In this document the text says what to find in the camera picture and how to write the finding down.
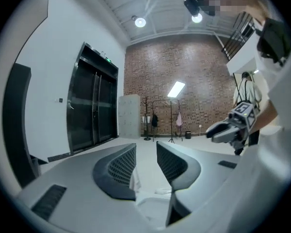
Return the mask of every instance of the ceiling light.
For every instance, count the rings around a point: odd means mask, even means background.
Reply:
[[[174,84],[173,88],[171,88],[167,96],[170,98],[176,98],[178,94],[180,93],[180,91],[184,88],[184,86],[185,86],[185,83],[177,81]]]
[[[135,20],[135,24],[136,24],[136,26],[137,26],[138,28],[142,28],[142,27],[144,27],[144,26],[146,25],[146,20],[144,20],[142,17],[137,18],[137,19]]]
[[[192,21],[195,23],[201,22],[202,19],[203,19],[203,16],[201,14],[198,14],[198,16],[196,16],[196,17],[192,16]]]

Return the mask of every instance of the spotlight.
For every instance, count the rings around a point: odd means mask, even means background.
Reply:
[[[202,19],[203,19],[203,16],[201,14],[198,14],[198,16],[196,16],[196,17],[192,16],[192,21],[195,23],[201,22]]]
[[[139,17],[135,20],[135,24],[138,28],[142,28],[146,25],[146,20],[143,19],[142,17]]]

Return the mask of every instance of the black vent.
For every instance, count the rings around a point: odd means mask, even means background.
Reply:
[[[135,149],[114,159],[108,166],[108,173],[114,180],[129,187],[132,172],[136,166]]]
[[[32,208],[32,211],[41,218],[48,220],[60,199],[63,197],[66,187],[60,185],[53,185],[47,192],[40,198],[40,200]]]
[[[188,168],[186,161],[165,148],[160,148],[157,151],[157,163],[170,184]]]
[[[221,165],[221,166],[225,166],[225,167],[231,168],[231,169],[234,169],[237,166],[236,163],[229,162],[229,161],[220,161],[218,164]]]

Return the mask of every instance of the brick wall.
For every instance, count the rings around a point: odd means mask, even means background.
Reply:
[[[227,59],[214,36],[174,35],[160,37],[129,46],[126,50],[124,94],[138,94],[144,102],[167,99],[176,81],[186,85],[178,95],[183,121],[182,132],[201,132],[223,120],[233,105],[235,82],[229,76]],[[173,122],[178,105],[172,105]],[[152,105],[148,106],[152,114]],[[159,134],[170,134],[168,102],[154,106],[159,118]],[[141,116],[145,114],[141,104]]]

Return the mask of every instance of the trash can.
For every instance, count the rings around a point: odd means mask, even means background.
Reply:
[[[185,132],[185,139],[191,139],[191,131]]]

